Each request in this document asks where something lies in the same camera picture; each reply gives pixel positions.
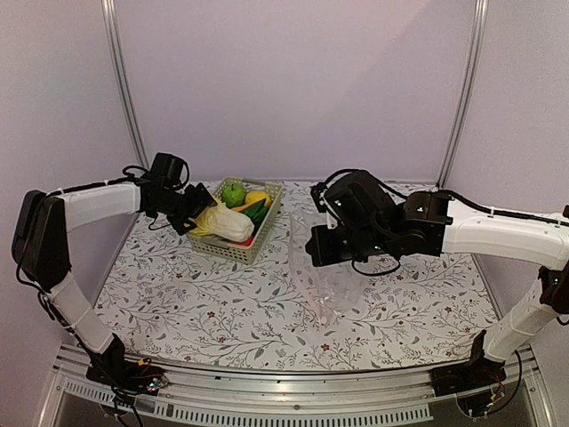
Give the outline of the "clear zip top bag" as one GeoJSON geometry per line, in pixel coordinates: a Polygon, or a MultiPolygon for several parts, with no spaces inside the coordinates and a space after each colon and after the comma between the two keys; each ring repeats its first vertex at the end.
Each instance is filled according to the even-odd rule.
{"type": "Polygon", "coordinates": [[[358,304],[366,279],[349,263],[314,267],[305,245],[311,228],[319,223],[317,213],[296,208],[290,213],[288,264],[293,284],[317,315],[317,323],[331,325],[358,304]]]}

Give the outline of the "toy napa cabbage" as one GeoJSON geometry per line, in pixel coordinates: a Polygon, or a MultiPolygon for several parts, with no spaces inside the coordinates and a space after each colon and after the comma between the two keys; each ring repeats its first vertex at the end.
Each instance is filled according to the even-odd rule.
{"type": "Polygon", "coordinates": [[[189,232],[192,235],[214,236],[237,243],[249,239],[254,230],[248,216],[227,208],[220,200],[216,205],[206,207],[196,218],[188,218],[186,224],[193,226],[189,232]]]}

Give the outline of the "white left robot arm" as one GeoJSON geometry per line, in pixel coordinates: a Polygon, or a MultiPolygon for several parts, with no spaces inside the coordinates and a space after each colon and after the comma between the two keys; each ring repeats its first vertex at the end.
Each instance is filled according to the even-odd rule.
{"type": "Polygon", "coordinates": [[[61,324],[89,358],[86,376],[124,394],[157,395],[167,386],[165,371],[150,359],[131,361],[124,343],[95,313],[74,263],[82,228],[118,217],[163,216],[178,235],[194,229],[193,220],[216,202],[206,187],[191,184],[188,163],[168,153],[152,165],[126,166],[120,177],[23,198],[12,238],[15,275],[37,292],[50,318],[61,324]]]}

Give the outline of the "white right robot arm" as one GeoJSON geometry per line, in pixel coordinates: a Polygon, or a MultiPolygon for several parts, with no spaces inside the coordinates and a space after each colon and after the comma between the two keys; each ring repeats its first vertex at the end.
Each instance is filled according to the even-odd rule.
{"type": "Polygon", "coordinates": [[[469,360],[430,371],[436,396],[490,386],[505,363],[549,322],[568,312],[568,213],[538,215],[479,205],[449,190],[396,191],[366,170],[343,169],[312,186],[328,224],[311,230],[316,267],[356,265],[375,255],[485,254],[539,265],[525,296],[473,340],[469,360]]]}

